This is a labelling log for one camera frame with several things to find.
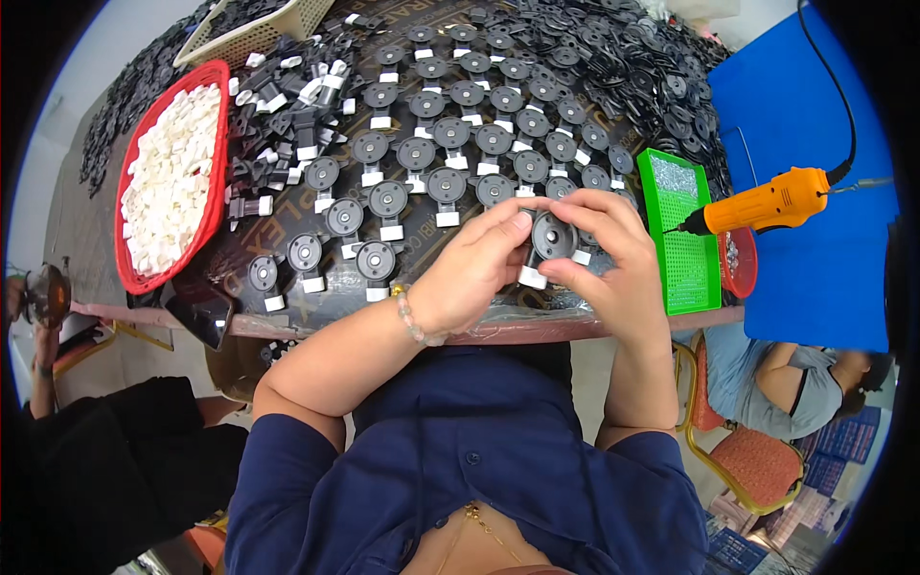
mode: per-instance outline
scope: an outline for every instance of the black power cord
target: black power cord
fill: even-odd
[[[808,39],[808,43],[811,44],[811,48],[814,50],[814,53],[818,55],[818,59],[821,60],[821,63],[824,64],[824,69],[827,70],[827,74],[831,77],[831,80],[834,81],[834,86],[837,86],[837,92],[840,93],[840,99],[844,101],[844,108],[846,108],[846,115],[850,119],[850,156],[844,160],[844,162],[827,172],[827,183],[833,187],[837,182],[843,179],[846,174],[849,173],[850,168],[853,167],[853,162],[857,159],[857,123],[853,119],[853,110],[850,109],[850,103],[846,99],[846,94],[844,94],[844,89],[840,87],[840,82],[837,81],[837,76],[834,75],[834,70],[831,70],[831,66],[824,60],[824,56],[821,54],[821,51],[818,50],[818,46],[814,43],[814,40],[811,38],[811,34],[808,32],[808,28],[805,26],[805,17],[802,15],[802,6],[805,5],[805,0],[799,0],[799,23],[802,26],[802,31],[805,32],[805,38]]]

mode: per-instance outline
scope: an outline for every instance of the woman's right hand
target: woman's right hand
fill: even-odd
[[[563,222],[593,234],[616,267],[598,277],[563,258],[542,262],[539,272],[588,302],[621,344],[643,349],[670,341],[655,243],[632,204],[609,191],[582,189],[552,202],[549,209]]]

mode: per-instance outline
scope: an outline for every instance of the orange chair seat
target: orange chair seat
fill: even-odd
[[[741,425],[709,452],[758,505],[767,507],[786,497],[799,479],[801,460],[794,449]]]
[[[690,424],[700,431],[712,431],[725,422],[725,418],[709,406],[706,372],[706,341],[700,339],[696,346],[696,395],[690,414]]]

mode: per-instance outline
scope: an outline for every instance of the woman's left hand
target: woman's left hand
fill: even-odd
[[[548,210],[549,198],[503,201],[464,225],[408,291],[416,324],[430,336],[462,333],[489,308],[503,286],[517,281],[527,256],[531,217],[521,208]]]

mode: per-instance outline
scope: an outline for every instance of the red plastic basket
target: red plastic basket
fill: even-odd
[[[226,62],[221,60],[211,60],[195,68],[187,75],[179,79],[169,89],[160,96],[156,102],[151,105],[141,122],[134,130],[131,142],[128,144],[128,153],[124,157],[124,164],[121,166],[121,177],[118,182],[118,194],[115,199],[115,261],[118,264],[118,275],[121,278],[121,284],[128,293],[140,295],[147,293],[155,288],[168,282],[179,273],[182,268],[189,263],[189,260],[201,249],[204,244],[212,238],[217,228],[220,227],[224,219],[224,178],[226,171],[226,136],[227,136],[227,105],[230,101],[227,82],[230,80],[230,68]],[[178,259],[168,270],[158,273],[155,276],[142,276],[134,270],[131,261],[131,252],[128,251],[127,240],[121,239],[121,228],[124,224],[124,218],[121,217],[121,195],[128,184],[131,183],[131,176],[128,175],[128,166],[137,159],[140,150],[137,147],[137,140],[146,134],[150,127],[156,124],[160,114],[172,103],[181,90],[191,91],[198,86],[209,86],[216,84],[221,89],[221,105],[217,120],[217,141],[214,143],[213,166],[211,168],[211,186],[208,189],[208,201],[204,206],[204,216],[198,226],[198,231],[191,239],[191,243],[186,248],[182,257]]]
[[[738,248],[738,267],[732,275],[726,256],[728,247],[725,234],[719,234],[719,274],[722,278],[722,287],[740,298],[745,298],[751,295],[757,283],[757,246],[753,242],[750,227],[740,227],[728,233]]]

